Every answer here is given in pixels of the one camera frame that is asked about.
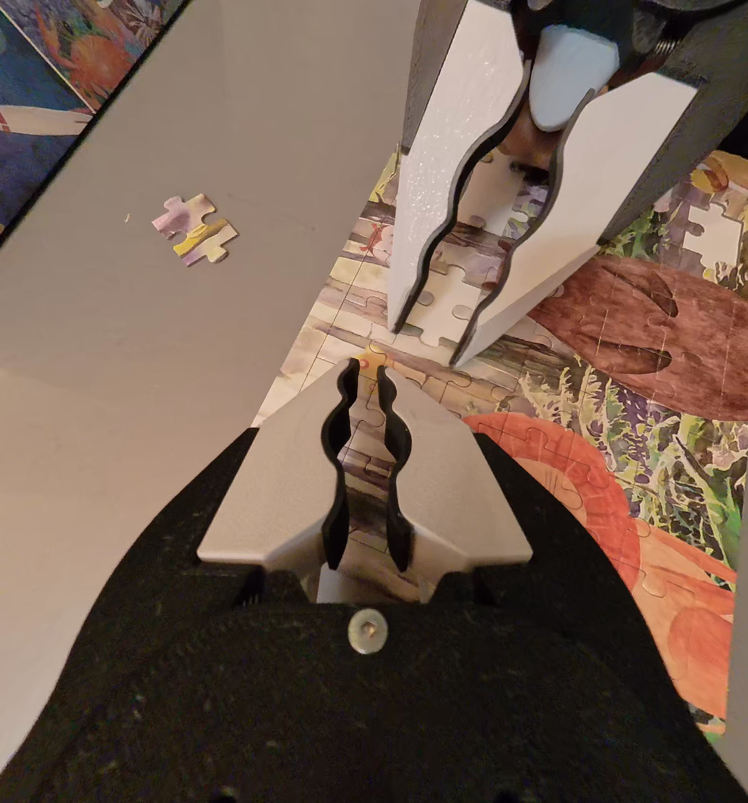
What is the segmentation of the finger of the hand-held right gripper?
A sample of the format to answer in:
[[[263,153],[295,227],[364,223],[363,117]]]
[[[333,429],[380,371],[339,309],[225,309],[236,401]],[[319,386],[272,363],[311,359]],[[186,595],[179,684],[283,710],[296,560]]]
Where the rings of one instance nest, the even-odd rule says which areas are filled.
[[[650,72],[606,94],[584,95],[553,155],[542,213],[510,251],[497,288],[474,310],[453,366],[493,344],[597,253],[697,91]]]
[[[402,161],[389,267],[391,332],[402,328],[423,291],[429,259],[457,220],[479,150],[502,138],[529,81],[510,12],[466,2]]]

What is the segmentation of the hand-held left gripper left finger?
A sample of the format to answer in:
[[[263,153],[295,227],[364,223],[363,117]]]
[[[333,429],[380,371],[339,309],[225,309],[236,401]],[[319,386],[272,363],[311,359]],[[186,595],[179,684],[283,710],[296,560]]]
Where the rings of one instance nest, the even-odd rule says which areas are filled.
[[[197,555],[205,563],[288,570],[299,579],[339,567],[350,512],[339,452],[359,360],[340,361],[257,428]]]

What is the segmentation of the person's right hand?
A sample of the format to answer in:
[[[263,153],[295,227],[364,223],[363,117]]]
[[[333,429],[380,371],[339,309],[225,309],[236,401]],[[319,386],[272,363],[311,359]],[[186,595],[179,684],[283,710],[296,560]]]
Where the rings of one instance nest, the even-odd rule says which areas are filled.
[[[547,132],[538,128],[530,114],[529,102],[525,100],[509,133],[496,148],[521,169],[548,173],[563,133],[563,129]]]

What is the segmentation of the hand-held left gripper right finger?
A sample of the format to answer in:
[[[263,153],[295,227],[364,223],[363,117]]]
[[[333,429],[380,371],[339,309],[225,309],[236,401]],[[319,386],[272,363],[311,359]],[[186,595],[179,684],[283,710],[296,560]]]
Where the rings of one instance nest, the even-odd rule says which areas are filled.
[[[398,570],[420,601],[442,578],[522,565],[532,548],[474,432],[393,368],[377,370],[389,477],[386,537]]]

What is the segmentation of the yellow cream puzzle piece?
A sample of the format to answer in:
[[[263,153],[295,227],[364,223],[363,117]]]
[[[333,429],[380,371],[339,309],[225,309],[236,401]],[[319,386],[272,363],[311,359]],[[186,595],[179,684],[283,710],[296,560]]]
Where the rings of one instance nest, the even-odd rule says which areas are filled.
[[[207,196],[198,194],[187,200],[174,196],[163,206],[165,212],[152,220],[151,225],[168,241],[179,239],[172,249],[183,265],[190,267],[204,259],[216,264],[228,256],[226,245],[239,233],[222,217],[206,220],[216,212]]]

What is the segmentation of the illustrated jigsaw puzzle board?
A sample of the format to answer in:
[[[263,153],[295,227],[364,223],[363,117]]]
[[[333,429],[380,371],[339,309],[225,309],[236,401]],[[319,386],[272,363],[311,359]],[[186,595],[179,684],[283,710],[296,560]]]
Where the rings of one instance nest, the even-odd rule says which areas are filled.
[[[387,354],[383,367],[492,438],[589,530],[716,741],[748,464],[748,160],[712,153],[462,369],[440,329],[385,326],[399,166],[393,155],[254,425],[330,365]],[[394,459],[376,381],[359,377],[350,420],[342,570],[415,600],[418,583],[384,557]]]

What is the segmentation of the colourful illustrated puzzle box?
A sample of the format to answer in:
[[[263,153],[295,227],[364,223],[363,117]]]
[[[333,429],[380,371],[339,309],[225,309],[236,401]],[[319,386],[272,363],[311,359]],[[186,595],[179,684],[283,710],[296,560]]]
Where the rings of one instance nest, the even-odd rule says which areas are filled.
[[[0,240],[181,1],[0,1]]]

